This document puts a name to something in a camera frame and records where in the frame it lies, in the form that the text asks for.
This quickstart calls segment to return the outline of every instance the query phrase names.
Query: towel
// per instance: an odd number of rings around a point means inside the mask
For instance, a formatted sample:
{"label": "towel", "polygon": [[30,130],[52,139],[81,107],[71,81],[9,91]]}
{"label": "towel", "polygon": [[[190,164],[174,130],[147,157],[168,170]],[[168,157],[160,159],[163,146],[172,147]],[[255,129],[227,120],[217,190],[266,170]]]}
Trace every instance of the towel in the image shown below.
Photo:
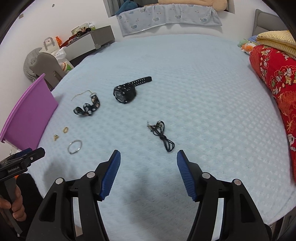
{"label": "towel", "polygon": [[253,43],[256,43],[256,38],[257,38],[257,35],[254,35],[254,36],[248,38],[248,40],[253,42]]}
{"label": "towel", "polygon": [[288,30],[258,34],[256,42],[281,50],[296,59],[296,42]]}

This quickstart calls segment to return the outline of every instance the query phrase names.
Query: watch face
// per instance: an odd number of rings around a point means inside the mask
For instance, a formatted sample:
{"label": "watch face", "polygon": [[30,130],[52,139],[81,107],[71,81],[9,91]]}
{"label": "watch face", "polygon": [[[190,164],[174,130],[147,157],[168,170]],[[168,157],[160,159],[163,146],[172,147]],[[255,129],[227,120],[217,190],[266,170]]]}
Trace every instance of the watch face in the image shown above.
{"label": "watch face", "polygon": [[123,96],[123,94],[119,91],[115,91],[114,92],[114,95],[116,97],[116,99],[118,99],[120,102],[124,102],[125,101],[125,98]]}

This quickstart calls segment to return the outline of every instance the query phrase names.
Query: headboard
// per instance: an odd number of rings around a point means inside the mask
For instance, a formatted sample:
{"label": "headboard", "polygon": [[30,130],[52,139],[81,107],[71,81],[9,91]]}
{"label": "headboard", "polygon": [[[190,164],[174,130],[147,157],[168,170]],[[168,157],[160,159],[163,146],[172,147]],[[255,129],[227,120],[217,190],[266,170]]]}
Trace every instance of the headboard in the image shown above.
{"label": "headboard", "polygon": [[287,29],[286,25],[278,16],[256,9],[252,36],[263,32]]}

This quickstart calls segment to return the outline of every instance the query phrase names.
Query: bed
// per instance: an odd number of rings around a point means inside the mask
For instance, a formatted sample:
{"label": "bed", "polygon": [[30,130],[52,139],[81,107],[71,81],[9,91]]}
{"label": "bed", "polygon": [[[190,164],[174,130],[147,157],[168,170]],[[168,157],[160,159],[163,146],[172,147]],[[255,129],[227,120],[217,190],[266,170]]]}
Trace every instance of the bed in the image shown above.
{"label": "bed", "polygon": [[[145,76],[152,82],[138,86],[131,103],[115,100],[115,86]],[[90,103],[89,95],[71,100],[86,90],[97,93],[101,106],[81,117],[73,109]],[[217,179],[241,179],[266,224],[296,206],[279,110],[237,42],[189,34],[113,43],[85,58],[52,93],[59,106],[39,143],[46,155],[29,173],[45,196],[56,178],[80,178],[118,149],[121,166],[110,195],[99,203],[110,240],[187,238],[197,204],[176,165],[180,149]],[[158,120],[175,142],[171,153],[146,127]],[[68,144],[76,139],[83,146],[70,155]],[[219,202],[213,240],[222,210]],[[74,215],[79,226],[77,200]]]}

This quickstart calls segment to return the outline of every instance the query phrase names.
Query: silver screw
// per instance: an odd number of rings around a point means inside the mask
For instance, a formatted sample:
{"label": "silver screw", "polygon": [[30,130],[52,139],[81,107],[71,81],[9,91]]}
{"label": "silver screw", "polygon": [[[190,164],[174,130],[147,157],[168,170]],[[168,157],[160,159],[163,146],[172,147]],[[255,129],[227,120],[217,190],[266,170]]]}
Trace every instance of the silver screw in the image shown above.
{"label": "silver screw", "polygon": [[94,172],[89,172],[88,174],[86,174],[86,176],[88,178],[93,178],[96,174]]}
{"label": "silver screw", "polygon": [[209,173],[207,173],[207,172],[204,172],[202,174],[202,177],[205,178],[205,179],[209,179],[211,177],[211,175]]}
{"label": "silver screw", "polygon": [[240,180],[238,180],[238,179],[235,179],[234,180],[234,184],[239,186],[239,185],[242,184],[242,182]]}
{"label": "silver screw", "polygon": [[62,178],[56,179],[56,184],[61,184],[64,180]]}

